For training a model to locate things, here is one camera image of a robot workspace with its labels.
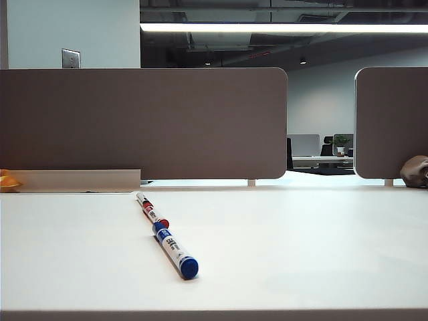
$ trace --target marker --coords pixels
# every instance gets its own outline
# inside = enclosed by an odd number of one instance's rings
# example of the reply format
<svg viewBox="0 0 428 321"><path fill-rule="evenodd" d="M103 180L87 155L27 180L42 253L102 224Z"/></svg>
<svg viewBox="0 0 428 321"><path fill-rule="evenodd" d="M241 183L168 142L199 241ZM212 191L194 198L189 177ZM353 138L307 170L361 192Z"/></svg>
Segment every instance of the marker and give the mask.
<svg viewBox="0 0 428 321"><path fill-rule="evenodd" d="M168 256L174 262L183 277L186 280L193 279L198 274L198 262L185 250L184 247L177 243L177 240L162 223L154 223L152 229L156 238L159 240L159 243L168 253Z"/></svg>
<svg viewBox="0 0 428 321"><path fill-rule="evenodd" d="M169 227L168 220L159 217L156 214L156 211L153 208L153 204L144 196L143 193L137 193L136 200L140 203L142 211L144 212L144 214L146 214L148 219L152 221L152 223L161 222L166 228Z"/></svg>

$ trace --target blue marker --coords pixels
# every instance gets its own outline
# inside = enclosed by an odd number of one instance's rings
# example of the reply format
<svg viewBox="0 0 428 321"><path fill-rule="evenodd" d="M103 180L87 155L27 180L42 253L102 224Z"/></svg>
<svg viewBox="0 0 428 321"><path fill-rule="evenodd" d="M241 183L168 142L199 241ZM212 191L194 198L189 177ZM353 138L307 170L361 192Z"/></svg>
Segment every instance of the blue marker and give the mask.
<svg viewBox="0 0 428 321"><path fill-rule="evenodd" d="M177 243L175 238L162 223L155 222L153 224L153 233L183 277L186 280L193 279L198 274L198 262L187 253L184 247Z"/></svg>

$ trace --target white wall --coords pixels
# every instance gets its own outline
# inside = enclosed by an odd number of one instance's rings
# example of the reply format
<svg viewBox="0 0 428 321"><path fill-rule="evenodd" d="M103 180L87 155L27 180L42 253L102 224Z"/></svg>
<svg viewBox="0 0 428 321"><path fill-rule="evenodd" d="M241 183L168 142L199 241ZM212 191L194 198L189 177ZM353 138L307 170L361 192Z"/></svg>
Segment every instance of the white wall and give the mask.
<svg viewBox="0 0 428 321"><path fill-rule="evenodd" d="M428 66L428 47L288 72L287 133L319 134L322 144L354 132L354 77L369 66Z"/></svg>
<svg viewBox="0 0 428 321"><path fill-rule="evenodd" d="M82 68L140 67L139 0L8 0L10 68L61 68L61 49Z"/></svg>

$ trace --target orange object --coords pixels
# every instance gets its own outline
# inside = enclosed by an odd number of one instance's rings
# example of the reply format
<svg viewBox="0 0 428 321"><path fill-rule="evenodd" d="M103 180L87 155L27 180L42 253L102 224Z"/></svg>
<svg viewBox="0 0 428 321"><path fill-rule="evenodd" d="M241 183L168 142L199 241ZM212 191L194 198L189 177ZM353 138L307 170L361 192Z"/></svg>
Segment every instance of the orange object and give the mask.
<svg viewBox="0 0 428 321"><path fill-rule="evenodd" d="M9 171L7 169L0 169L0 188L3 189L22 185L19 181L8 174Z"/></svg>

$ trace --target potted plant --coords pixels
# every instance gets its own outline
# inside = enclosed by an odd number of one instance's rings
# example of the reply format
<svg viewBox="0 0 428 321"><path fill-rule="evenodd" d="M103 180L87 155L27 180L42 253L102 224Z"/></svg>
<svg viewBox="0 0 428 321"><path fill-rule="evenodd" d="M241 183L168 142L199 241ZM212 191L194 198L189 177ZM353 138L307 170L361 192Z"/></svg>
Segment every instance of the potted plant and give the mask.
<svg viewBox="0 0 428 321"><path fill-rule="evenodd" d="M344 157L345 156L345 147L344 145L349 142L350 139L345 135L337 135L333 138L332 144L337 148L337 156Z"/></svg>

